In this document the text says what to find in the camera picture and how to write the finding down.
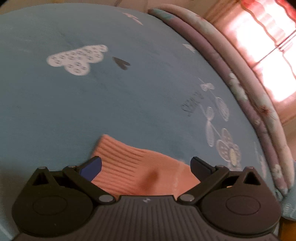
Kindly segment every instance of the red curtain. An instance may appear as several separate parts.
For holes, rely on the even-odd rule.
[[[282,123],[296,117],[296,10],[286,0],[220,0],[205,18],[253,69]]]

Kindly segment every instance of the mattress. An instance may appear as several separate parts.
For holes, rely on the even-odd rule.
[[[254,166],[276,192],[231,90],[160,19],[46,4],[1,15],[0,34],[0,240],[17,234],[11,207],[33,171],[87,160],[102,134],[187,164]]]

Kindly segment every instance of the ribbed gray plastic panel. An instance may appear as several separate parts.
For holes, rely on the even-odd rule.
[[[68,235],[55,238],[19,234],[14,241],[279,241],[273,234],[237,238],[210,227],[193,206],[172,196],[122,196],[100,206],[89,222]]]

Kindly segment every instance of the beige floor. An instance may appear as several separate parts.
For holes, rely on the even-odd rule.
[[[47,3],[93,3],[114,6],[121,0],[8,0],[1,8],[0,14]],[[200,16],[203,16],[217,0],[122,0],[119,7],[146,12],[148,9],[157,7],[162,3],[174,4],[187,8]]]

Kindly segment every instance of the sock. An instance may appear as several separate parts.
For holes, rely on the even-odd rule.
[[[115,198],[173,195],[177,199],[200,183],[182,161],[125,145],[108,135],[101,137],[92,156],[102,159],[102,170],[92,183]]]

